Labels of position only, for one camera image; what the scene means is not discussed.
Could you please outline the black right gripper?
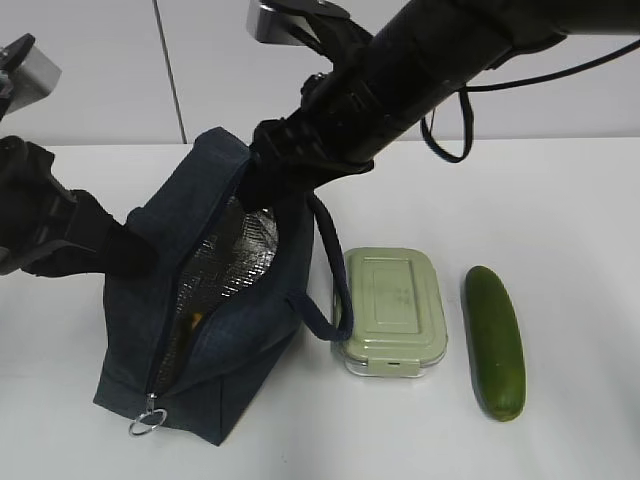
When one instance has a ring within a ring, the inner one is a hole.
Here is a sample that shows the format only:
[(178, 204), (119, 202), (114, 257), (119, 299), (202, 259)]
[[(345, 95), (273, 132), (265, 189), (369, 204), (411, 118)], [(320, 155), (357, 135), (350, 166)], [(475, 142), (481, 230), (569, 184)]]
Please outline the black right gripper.
[(373, 169), (373, 155), (358, 150), (366, 142), (363, 127), (375, 106), (364, 73), (338, 69), (313, 74), (300, 89), (297, 110), (259, 123), (236, 192), (245, 211)]

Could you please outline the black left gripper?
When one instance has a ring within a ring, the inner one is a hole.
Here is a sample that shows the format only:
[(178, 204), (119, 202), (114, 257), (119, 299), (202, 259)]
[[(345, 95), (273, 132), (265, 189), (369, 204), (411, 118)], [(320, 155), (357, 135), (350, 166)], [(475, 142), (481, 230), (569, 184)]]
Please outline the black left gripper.
[(55, 155), (17, 136), (1, 139), (1, 273), (30, 267), (65, 249), (96, 256), (101, 271), (122, 278), (149, 274), (158, 254), (113, 221), (85, 190), (68, 190), (52, 174)]

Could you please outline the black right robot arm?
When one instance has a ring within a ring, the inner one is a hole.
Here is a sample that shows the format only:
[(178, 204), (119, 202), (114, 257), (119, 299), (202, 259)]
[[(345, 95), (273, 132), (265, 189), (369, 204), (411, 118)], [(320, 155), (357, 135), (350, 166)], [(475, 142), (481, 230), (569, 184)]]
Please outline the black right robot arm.
[(571, 35), (635, 35), (635, 1), (411, 1), (378, 33), (329, 1), (255, 1), (261, 43), (332, 63), (290, 116), (260, 123), (238, 197), (247, 210), (368, 172), (374, 157), (482, 71)]

